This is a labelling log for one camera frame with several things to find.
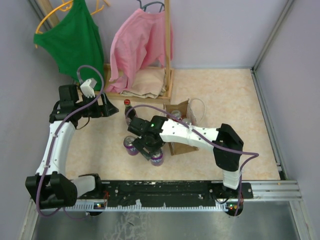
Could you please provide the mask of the red soda can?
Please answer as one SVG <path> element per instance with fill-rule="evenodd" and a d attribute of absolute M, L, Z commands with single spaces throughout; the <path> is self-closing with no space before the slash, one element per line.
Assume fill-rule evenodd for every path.
<path fill-rule="evenodd" d="M 189 118 L 183 118 L 183 119 L 182 119 L 182 122 L 185 123 L 185 124 L 187 124 L 187 125 L 192 124 L 192 121 L 191 121 Z"/>
<path fill-rule="evenodd" d="M 176 119 L 182 120 L 182 113 L 179 110 L 175 109 L 170 114 L 175 117 L 175 118 L 172 118 L 174 121 Z"/>

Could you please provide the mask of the red soda can front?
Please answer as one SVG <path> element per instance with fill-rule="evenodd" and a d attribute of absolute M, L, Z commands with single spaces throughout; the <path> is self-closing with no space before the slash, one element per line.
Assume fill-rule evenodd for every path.
<path fill-rule="evenodd" d="M 183 119 L 182 119 L 182 122 L 185 123 L 185 124 L 187 124 L 187 125 L 192 124 L 192 121 L 191 121 L 189 118 L 183 118 Z"/>

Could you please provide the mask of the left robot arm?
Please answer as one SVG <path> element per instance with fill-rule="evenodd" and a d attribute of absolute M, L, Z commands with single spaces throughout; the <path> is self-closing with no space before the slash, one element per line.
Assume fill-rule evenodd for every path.
<path fill-rule="evenodd" d="M 82 196 L 95 199 L 104 192 L 97 173 L 81 175 L 73 180 L 66 174 L 67 155 L 71 140 L 81 118 L 97 119 L 110 117 L 119 112 L 102 93 L 79 97 L 76 85 L 62 85 L 58 88 L 59 101 L 49 117 L 49 138 L 46 149 L 34 176 L 28 176 L 25 187 L 38 210 L 72 207 Z"/>

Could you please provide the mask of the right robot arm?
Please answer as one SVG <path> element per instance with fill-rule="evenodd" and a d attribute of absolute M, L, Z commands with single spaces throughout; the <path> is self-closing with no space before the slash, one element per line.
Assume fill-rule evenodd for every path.
<path fill-rule="evenodd" d="M 198 127 L 155 115 L 150 121 L 133 118 L 127 130 L 137 136 L 133 146 L 147 160 L 165 143 L 208 150 L 213 154 L 217 167 L 222 170 L 224 194 L 235 198 L 241 192 L 240 158 L 244 142 L 230 125 L 223 123 L 218 128 Z"/>

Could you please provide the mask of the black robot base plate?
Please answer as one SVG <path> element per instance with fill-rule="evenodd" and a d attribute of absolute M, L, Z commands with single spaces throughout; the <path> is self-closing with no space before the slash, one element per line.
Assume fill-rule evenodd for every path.
<path fill-rule="evenodd" d="M 253 199 L 250 183 L 241 193 L 220 181 L 103 181 L 100 189 L 86 193 L 72 207 L 75 211 L 101 212 L 226 212 L 239 215 L 244 200 Z"/>

